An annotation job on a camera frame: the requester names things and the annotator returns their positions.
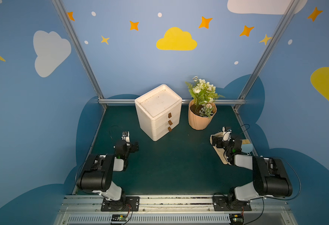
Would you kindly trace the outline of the white drawer cabinet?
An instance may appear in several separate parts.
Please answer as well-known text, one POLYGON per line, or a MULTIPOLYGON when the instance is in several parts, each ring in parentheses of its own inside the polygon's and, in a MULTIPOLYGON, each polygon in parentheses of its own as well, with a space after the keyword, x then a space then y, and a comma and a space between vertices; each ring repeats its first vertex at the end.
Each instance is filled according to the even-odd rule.
POLYGON ((157 141, 179 124, 182 98, 162 84, 136 98, 135 107, 140 128, 157 141))

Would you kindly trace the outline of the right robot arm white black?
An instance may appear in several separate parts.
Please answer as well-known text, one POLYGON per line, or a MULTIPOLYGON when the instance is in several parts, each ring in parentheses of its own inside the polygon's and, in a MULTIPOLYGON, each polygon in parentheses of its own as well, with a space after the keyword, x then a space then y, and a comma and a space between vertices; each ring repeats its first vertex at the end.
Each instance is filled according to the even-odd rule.
POLYGON ((242 140, 220 132, 210 136, 210 144, 223 155, 226 165, 252 171, 252 181, 232 187, 225 197, 225 206, 232 211, 245 209, 251 200, 262 197, 290 197, 293 187, 279 158, 250 156, 242 152, 242 140))

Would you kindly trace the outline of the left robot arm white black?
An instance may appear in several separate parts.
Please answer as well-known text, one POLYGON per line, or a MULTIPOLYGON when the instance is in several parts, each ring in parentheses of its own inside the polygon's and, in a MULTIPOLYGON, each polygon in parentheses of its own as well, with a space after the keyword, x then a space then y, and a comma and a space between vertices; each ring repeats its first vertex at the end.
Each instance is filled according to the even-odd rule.
POLYGON ((138 142, 130 142, 129 132, 123 132, 113 154, 89 155, 76 177, 77 188, 103 197, 102 212, 137 211, 140 198, 126 196, 125 191, 113 182, 113 172, 125 171, 130 153, 137 151, 138 142))

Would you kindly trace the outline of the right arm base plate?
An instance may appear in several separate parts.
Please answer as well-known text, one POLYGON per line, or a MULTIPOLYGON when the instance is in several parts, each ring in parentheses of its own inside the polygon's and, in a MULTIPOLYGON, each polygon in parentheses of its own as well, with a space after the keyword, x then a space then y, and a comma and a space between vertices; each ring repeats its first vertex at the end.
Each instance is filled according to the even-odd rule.
POLYGON ((227 196, 213 196, 213 207, 216 212, 226 211, 245 211, 250 212, 252 210, 250 203, 246 201, 239 201, 236 198, 227 199, 227 196))

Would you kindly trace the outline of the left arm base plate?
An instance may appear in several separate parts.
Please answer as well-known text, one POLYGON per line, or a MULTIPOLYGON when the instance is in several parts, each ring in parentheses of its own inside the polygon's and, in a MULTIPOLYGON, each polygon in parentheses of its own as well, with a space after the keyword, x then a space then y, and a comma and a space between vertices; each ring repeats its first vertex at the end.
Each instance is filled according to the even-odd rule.
POLYGON ((118 201, 108 201, 103 199, 101 205, 102 212, 137 212, 139 210, 140 197, 127 196, 118 201))

